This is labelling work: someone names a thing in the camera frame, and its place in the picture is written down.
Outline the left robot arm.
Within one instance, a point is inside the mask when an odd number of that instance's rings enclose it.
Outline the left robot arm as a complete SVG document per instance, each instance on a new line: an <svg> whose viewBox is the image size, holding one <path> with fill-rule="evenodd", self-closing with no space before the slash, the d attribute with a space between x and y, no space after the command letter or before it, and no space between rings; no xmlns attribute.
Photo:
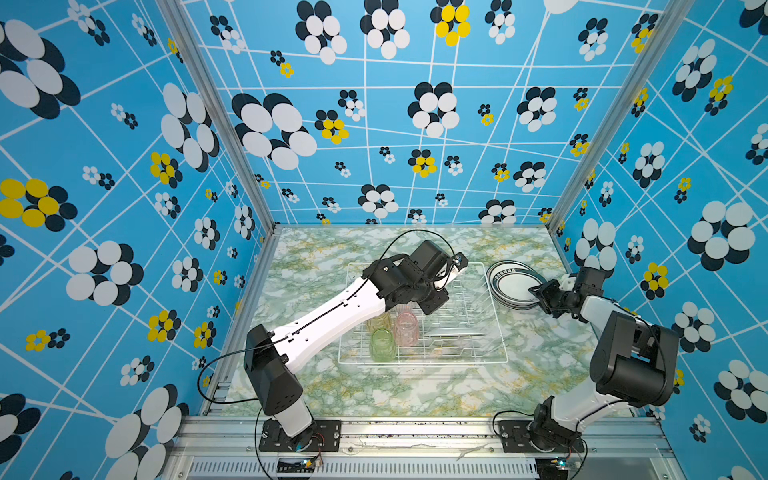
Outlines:
<svg viewBox="0 0 768 480"><path fill-rule="evenodd" d="M448 284L468 266L461 252L430 240L412 253L382 257L339 294L297 320L246 335L243 368L262 412L291 440L315 433L315 419L297 373L326 346L365 321L399 305L416 303L426 315L449 300Z"/></svg>

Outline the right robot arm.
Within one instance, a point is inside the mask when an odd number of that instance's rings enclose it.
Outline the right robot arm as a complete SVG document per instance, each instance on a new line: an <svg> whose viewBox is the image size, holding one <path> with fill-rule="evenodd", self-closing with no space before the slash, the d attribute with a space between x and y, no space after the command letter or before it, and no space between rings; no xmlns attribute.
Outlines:
<svg viewBox="0 0 768 480"><path fill-rule="evenodd" d="M680 338L661 325L646 322L603 296L605 274L583 267L566 290L553 279L528 291L547 314L564 314L599 332L589 377L565 394L540 403L528 425L531 443L549 452L585 445L585 429L626 406L662 406L672 396Z"/></svg>

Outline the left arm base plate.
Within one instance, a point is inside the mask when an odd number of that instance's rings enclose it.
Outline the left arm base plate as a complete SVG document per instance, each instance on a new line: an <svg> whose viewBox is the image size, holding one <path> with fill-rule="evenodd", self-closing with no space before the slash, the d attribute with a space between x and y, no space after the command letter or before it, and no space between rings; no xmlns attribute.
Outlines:
<svg viewBox="0 0 768 480"><path fill-rule="evenodd" d="M338 452L342 422L336 419L316 419L297 436L286 434L275 419L266 420L261 431L255 434L259 451L276 453Z"/></svg>

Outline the green rimmed plate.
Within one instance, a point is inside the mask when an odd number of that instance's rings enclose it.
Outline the green rimmed plate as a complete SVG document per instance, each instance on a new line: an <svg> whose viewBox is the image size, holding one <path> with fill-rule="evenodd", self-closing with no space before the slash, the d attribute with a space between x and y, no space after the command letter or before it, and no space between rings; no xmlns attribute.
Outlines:
<svg viewBox="0 0 768 480"><path fill-rule="evenodd" d="M527 264L516 260L499 261L487 269L486 275L492 296L506 307L529 310L538 306L538 299L529 289L540 287L545 279Z"/></svg>

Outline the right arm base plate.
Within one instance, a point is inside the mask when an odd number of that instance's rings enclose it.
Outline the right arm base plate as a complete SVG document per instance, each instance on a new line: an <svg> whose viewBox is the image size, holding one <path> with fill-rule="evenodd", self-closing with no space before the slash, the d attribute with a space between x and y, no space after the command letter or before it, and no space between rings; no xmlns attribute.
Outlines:
<svg viewBox="0 0 768 480"><path fill-rule="evenodd" d="M585 452L580 433L549 421L539 425L529 420L495 423L505 453L567 454Z"/></svg>

